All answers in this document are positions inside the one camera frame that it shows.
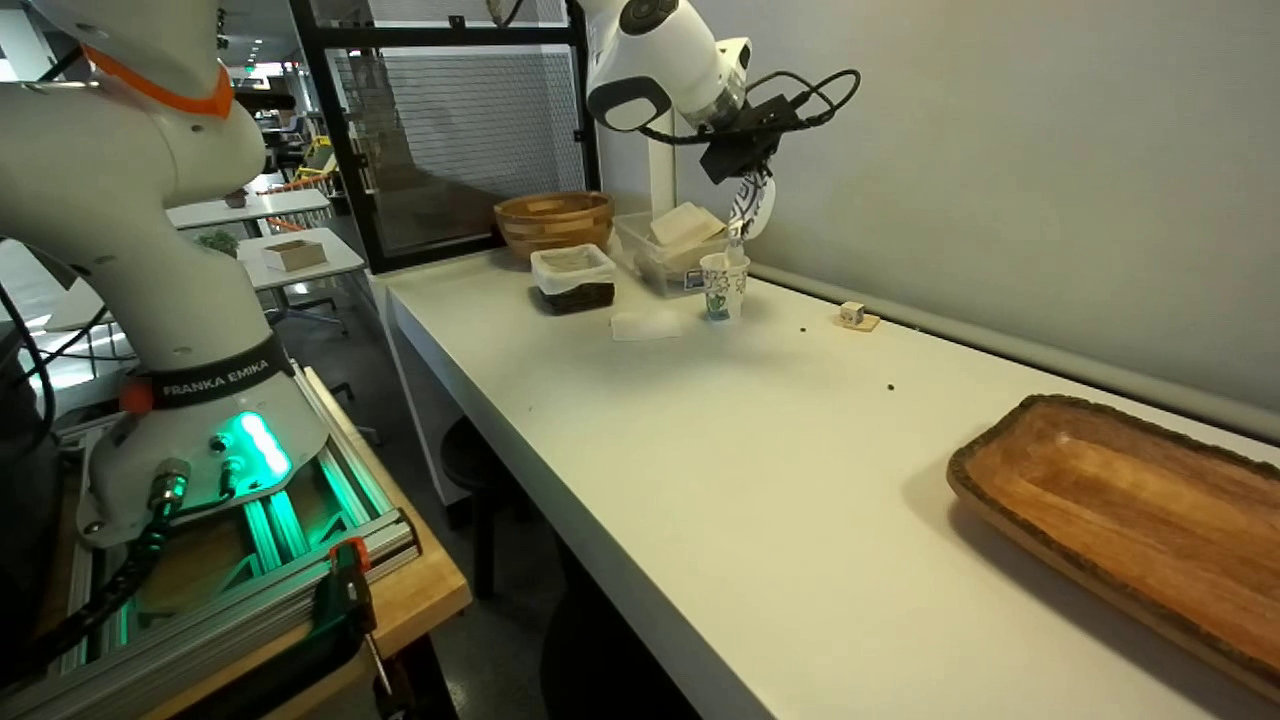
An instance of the white table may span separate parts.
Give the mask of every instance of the white table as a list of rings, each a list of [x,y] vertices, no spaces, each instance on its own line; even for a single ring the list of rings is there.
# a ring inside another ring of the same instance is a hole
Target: white table
[[[24,312],[24,324],[40,352],[60,348],[104,308],[104,300],[84,280],[64,288],[20,240],[0,240],[0,284]],[[76,352],[48,364],[60,412],[116,396],[120,388],[112,376],[124,368],[132,368],[124,332],[116,324],[92,328]]]
[[[760,280],[736,324],[632,284],[540,316],[496,256],[384,288],[408,392],[452,392],[704,716],[1276,716],[964,516],[944,468],[1032,392],[1280,448]]]
[[[232,208],[228,200],[200,200],[200,204],[176,204],[168,208],[168,220],[176,228],[216,228],[216,224],[256,224],[268,216],[312,216],[328,212],[328,196],[320,188],[300,192],[272,192],[272,196],[248,196],[244,208]]]
[[[320,244],[324,264],[276,272],[268,264],[268,252],[276,244],[296,244],[296,240]],[[264,236],[264,240],[240,240],[236,260],[244,264],[248,284],[260,292],[284,288],[284,284],[304,284],[304,280],[324,280],[324,276],[344,276],[344,272],[364,272],[364,260],[332,228],[304,228],[304,232],[280,232],[280,236]]]

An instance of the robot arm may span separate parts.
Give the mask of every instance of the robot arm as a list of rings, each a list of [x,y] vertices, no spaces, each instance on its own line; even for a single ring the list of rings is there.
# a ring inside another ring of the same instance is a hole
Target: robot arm
[[[628,0],[616,24],[604,32],[600,60],[588,76],[588,112],[616,132],[644,132],[660,144],[708,144],[704,172],[720,184],[744,176],[744,188],[728,212],[728,240],[756,240],[772,216],[776,184],[768,172],[784,132],[816,128],[832,120],[856,92],[832,104],[808,84],[800,96],[772,96],[748,104],[752,44],[744,36],[720,40],[708,32],[688,0]],[[800,108],[820,96],[828,112],[800,120]],[[652,120],[680,112],[696,136],[660,136]]]
[[[188,520],[280,488],[324,444],[240,264],[164,208],[240,188],[264,160],[216,64],[216,0],[32,0],[84,44],[88,88],[0,84],[0,232],[68,260],[144,376],[88,448],[80,536],[140,536],[164,468]]]
[[[752,48],[708,32],[680,0],[632,0],[616,16],[588,80],[588,108],[604,128],[640,132],[664,112],[688,124],[732,124],[744,108]]]

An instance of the black cable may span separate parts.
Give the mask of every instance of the black cable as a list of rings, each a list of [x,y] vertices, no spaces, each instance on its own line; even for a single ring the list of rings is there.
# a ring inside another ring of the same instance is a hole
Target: black cable
[[[84,356],[88,356],[88,376],[96,376],[96,348],[92,348],[92,336],[84,340]]]
[[[168,528],[188,496],[184,476],[164,476],[164,488],[152,496],[148,528],[128,544],[124,564],[100,584],[80,612],[64,616],[56,628],[36,636],[16,660],[4,660],[0,680],[20,680],[44,672],[56,656],[76,648],[88,632],[96,632],[144,580],[156,572]]]
[[[56,76],[68,72],[80,56],[84,56],[80,44],[68,48],[36,84],[56,80]]]
[[[52,432],[56,396],[52,396],[52,376],[48,376],[48,368],[40,364],[40,344],[32,340],[32,332],[28,332],[28,324],[24,324],[24,312],[16,312],[16,304],[12,304],[12,296],[8,296],[4,288],[0,288],[0,304],[4,304],[4,312],[12,316],[12,328],[20,332],[20,340],[28,344],[32,364],[40,368],[36,376],[40,376],[40,404],[44,404],[44,416],[40,416],[36,436],[32,436],[24,448],[16,448],[16,452],[12,452],[12,456],[20,456],[20,452],[40,448],[40,444],[44,444],[44,436]]]
[[[756,88],[764,88],[764,84],[772,84],[772,80],[792,80],[792,84],[800,84],[800,96],[788,100],[792,112],[800,112],[808,100],[824,100],[824,112],[816,112],[816,116],[792,116],[792,120],[780,124],[780,128],[744,128],[744,132],[736,132],[736,128],[712,128],[712,132],[700,128],[696,136],[668,136],[668,132],[656,132],[656,128],[640,128],[640,136],[648,136],[648,140],[656,140],[656,144],[712,144],[712,140],[748,136],[748,132],[776,132],[776,136],[808,132],[808,128],[828,124],[828,120],[860,92],[864,72],[840,68],[840,72],[832,72],[832,76],[824,76],[824,80],[812,84],[812,80],[804,80],[800,72],[780,68],[780,72],[768,72],[768,76],[752,80],[744,92],[752,96]],[[852,80],[840,100],[828,96],[828,84],[836,84],[836,80]]]
[[[496,4],[496,0],[484,0],[484,8],[488,8],[488,16],[492,16],[492,24],[496,24],[496,28],[512,28],[512,20],[516,20],[516,16],[520,16],[520,8],[524,8],[524,0],[516,0],[508,16],[496,16],[496,8],[492,8],[492,4]]]
[[[96,312],[88,316],[88,324],[76,328],[76,336],[68,336],[60,348],[52,348],[48,356],[40,356],[40,364],[28,368],[28,376],[36,376],[44,364],[60,360],[68,348],[76,348],[104,316],[108,316],[108,304],[96,308]]]

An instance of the wall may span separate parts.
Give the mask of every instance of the wall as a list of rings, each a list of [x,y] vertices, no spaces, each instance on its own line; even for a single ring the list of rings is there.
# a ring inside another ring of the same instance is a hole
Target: wall
[[[756,260],[1280,412],[1276,0],[700,0],[864,92],[776,156]],[[632,204],[644,148],[604,140]],[[680,196],[712,208],[696,152]]]
[[[24,8],[0,8],[0,48],[20,80],[36,80],[52,64],[48,40],[32,28]]]

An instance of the wooden tray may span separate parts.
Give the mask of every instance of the wooden tray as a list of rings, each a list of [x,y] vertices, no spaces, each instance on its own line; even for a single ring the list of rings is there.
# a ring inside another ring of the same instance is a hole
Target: wooden tray
[[[1280,472],[1116,408],[1032,396],[952,456],[964,508],[1280,700]]]

